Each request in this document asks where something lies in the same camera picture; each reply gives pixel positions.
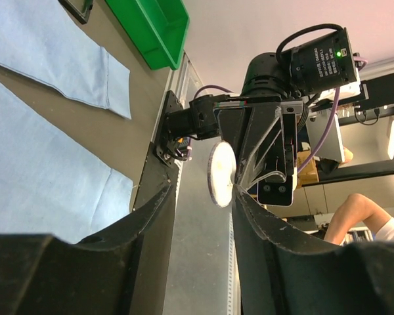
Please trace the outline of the green plastic bin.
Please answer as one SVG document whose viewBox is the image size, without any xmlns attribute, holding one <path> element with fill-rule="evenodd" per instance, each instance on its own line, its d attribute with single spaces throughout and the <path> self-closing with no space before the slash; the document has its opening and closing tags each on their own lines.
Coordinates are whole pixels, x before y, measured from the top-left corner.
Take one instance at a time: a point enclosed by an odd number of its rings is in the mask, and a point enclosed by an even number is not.
<svg viewBox="0 0 394 315">
<path fill-rule="evenodd" d="M 107 1 L 151 70 L 178 70 L 190 18 L 181 0 Z"/>
</svg>

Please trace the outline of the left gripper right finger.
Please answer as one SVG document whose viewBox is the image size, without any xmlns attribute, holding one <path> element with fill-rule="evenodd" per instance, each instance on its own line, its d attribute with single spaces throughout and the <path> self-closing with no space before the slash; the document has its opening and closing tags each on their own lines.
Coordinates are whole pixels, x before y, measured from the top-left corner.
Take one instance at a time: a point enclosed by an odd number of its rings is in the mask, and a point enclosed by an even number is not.
<svg viewBox="0 0 394 315">
<path fill-rule="evenodd" d="M 339 246 L 232 191 L 244 314 L 394 314 L 394 241 Z"/>
</svg>

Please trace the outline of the round white brooch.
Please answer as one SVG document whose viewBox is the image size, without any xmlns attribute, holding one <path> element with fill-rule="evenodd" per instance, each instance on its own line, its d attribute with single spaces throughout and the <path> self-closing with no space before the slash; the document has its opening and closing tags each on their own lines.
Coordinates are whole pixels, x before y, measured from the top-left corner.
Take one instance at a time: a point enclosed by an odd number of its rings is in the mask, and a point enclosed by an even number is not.
<svg viewBox="0 0 394 315">
<path fill-rule="evenodd" d="M 208 160 L 208 188 L 211 199 L 220 208 L 232 200 L 236 157 L 232 146 L 222 140 L 212 148 Z"/>
</svg>

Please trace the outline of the light blue shirt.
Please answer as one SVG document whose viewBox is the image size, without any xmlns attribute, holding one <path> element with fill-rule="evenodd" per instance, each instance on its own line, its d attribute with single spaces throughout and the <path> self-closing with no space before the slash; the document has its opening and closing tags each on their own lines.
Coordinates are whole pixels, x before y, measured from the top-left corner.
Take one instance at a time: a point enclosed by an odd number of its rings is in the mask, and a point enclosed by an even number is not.
<svg viewBox="0 0 394 315">
<path fill-rule="evenodd" d="M 0 1 L 0 66 L 131 117 L 129 70 L 57 1 Z M 0 83 L 0 234 L 77 243 L 129 213 L 133 183 Z"/>
</svg>

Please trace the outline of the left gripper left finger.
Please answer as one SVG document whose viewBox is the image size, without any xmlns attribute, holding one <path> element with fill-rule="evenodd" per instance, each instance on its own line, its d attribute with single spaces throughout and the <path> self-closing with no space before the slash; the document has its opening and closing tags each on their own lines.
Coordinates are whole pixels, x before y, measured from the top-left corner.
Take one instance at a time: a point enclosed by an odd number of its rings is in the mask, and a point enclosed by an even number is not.
<svg viewBox="0 0 394 315">
<path fill-rule="evenodd" d="M 0 314 L 161 314 L 175 188 L 77 244 L 0 235 Z"/>
</svg>

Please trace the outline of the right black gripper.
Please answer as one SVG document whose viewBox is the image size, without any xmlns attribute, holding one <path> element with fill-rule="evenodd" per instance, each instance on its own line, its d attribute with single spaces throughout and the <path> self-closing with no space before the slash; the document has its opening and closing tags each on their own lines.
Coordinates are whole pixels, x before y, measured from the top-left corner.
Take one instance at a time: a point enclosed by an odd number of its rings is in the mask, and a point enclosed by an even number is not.
<svg viewBox="0 0 394 315">
<path fill-rule="evenodd" d="M 271 190 L 296 189 L 296 116 L 302 100 L 230 98 L 213 111 L 222 139 L 236 155 L 237 185 L 249 189 L 264 181 Z"/>
</svg>

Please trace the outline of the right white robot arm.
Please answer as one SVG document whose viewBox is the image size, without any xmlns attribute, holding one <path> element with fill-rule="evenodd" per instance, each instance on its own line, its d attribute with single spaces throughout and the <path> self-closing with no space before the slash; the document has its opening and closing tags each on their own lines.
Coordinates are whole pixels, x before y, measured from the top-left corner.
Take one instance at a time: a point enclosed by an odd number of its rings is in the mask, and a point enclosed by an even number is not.
<svg viewBox="0 0 394 315">
<path fill-rule="evenodd" d="M 182 138 L 205 140 L 221 137 L 236 159 L 235 181 L 251 188 L 265 181 L 272 194 L 293 196 L 296 176 L 297 114 L 303 98 L 337 89 L 357 79 L 346 28 L 319 24 L 303 33 L 328 30 L 326 35 L 288 49 L 256 56 L 249 64 L 242 92 L 205 95 L 184 110 L 164 118 L 160 155 L 184 160 Z"/>
</svg>

